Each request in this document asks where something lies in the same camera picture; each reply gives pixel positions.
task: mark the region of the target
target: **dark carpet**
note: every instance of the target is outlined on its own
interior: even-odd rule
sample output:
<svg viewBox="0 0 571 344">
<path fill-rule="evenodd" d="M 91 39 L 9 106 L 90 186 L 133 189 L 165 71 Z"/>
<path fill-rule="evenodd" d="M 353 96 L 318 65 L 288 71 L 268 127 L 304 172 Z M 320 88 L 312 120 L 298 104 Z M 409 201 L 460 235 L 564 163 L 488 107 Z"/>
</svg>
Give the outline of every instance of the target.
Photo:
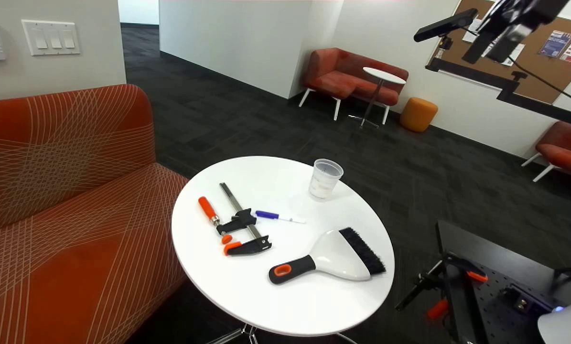
<svg viewBox="0 0 571 344">
<path fill-rule="evenodd" d="M 440 322 L 424 312 L 440 296 L 426 292 L 405 311 L 394 305 L 412 277 L 436 261 L 436 220 L 442 219 L 551 267 L 571 266 L 571 176 L 430 127 L 412 133 L 390 114 L 380 129 L 358 129 L 346 115 L 365 104 L 345 100 L 337 122 L 334 101 L 310 94 L 285 100 L 206 68 L 161 57 L 156 29 L 123 28 L 128 83 L 149 96 L 158 161 L 189 178 L 213 163 L 244 155 L 273 155 L 311 164 L 327 158 L 343 181 L 377 212 L 392 239 L 394 286 L 383 306 L 346 331 L 359 344 L 449 342 Z M 382 109 L 373 112 L 379 120 Z M 186 283 L 128 341 L 202 344 L 240 323 Z M 292 338 L 258 332 L 267 344 L 344 344 L 335 336 Z M 246 343 L 241 338 L 237 343 Z"/>
</svg>

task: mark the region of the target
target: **wall switch plate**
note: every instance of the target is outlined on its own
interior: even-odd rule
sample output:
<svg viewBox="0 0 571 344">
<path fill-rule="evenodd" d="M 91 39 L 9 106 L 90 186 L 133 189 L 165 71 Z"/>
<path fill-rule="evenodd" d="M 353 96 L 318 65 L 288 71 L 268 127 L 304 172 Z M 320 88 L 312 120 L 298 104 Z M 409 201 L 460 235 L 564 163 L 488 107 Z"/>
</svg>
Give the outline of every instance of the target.
<svg viewBox="0 0 571 344">
<path fill-rule="evenodd" d="M 80 54 L 74 22 L 22 20 L 32 56 Z"/>
</svg>

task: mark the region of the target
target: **hand brush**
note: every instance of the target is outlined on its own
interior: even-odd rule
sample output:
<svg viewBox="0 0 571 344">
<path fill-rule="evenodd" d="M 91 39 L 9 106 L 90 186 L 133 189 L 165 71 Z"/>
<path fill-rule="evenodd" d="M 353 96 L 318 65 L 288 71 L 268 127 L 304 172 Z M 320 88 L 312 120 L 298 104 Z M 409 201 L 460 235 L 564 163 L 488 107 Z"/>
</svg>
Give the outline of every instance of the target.
<svg viewBox="0 0 571 344">
<path fill-rule="evenodd" d="M 312 270 L 365 281 L 385 272 L 385 266 L 357 232 L 345 228 L 327 231 L 317 239 L 309 255 L 271 268 L 268 278 L 274 284 L 281 284 Z"/>
</svg>

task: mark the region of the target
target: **black brush handle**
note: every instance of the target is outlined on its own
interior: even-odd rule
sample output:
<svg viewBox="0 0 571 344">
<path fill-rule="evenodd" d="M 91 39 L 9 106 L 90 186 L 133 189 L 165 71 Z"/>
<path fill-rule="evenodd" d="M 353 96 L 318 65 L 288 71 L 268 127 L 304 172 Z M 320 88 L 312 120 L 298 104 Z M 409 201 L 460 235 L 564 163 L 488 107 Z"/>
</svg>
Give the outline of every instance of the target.
<svg viewBox="0 0 571 344">
<path fill-rule="evenodd" d="M 306 255 L 288 263 L 273 266 L 268 272 L 268 278 L 274 284 L 281 284 L 305 272 L 315 270 L 315 268 L 313 258 L 310 255 Z"/>
</svg>

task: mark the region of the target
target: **dry erase marker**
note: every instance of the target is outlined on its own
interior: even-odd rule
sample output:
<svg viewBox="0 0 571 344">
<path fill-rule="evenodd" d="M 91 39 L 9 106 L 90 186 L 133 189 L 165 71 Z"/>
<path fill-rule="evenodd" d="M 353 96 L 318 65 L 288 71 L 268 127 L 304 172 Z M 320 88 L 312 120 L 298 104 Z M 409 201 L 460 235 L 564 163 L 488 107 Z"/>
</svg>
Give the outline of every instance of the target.
<svg viewBox="0 0 571 344">
<path fill-rule="evenodd" d="M 280 215 L 280 214 L 268 213 L 268 211 L 256 210 L 255 215 L 257 217 L 274 218 L 277 220 L 296 222 L 297 224 L 306 224 L 307 223 L 303 218 L 288 217 L 288 216 L 284 216 L 284 215 Z"/>
</svg>

